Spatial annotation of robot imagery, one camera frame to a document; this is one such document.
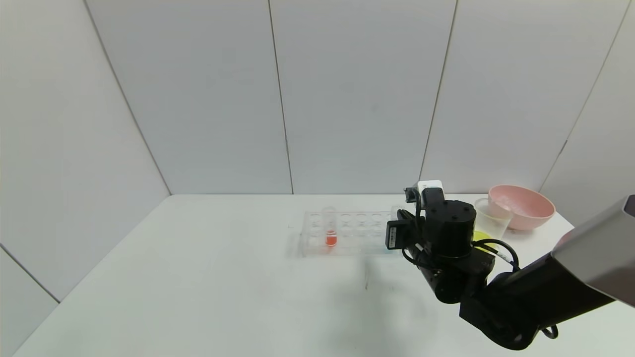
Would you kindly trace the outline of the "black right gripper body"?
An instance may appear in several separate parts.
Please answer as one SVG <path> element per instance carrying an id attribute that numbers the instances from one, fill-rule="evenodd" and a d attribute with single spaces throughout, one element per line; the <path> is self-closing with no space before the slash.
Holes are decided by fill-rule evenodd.
<path id="1" fill-rule="evenodd" d="M 423 228 L 425 217 L 413 217 L 389 221 L 385 233 L 387 249 L 406 249 L 416 244 L 423 244 Z"/>

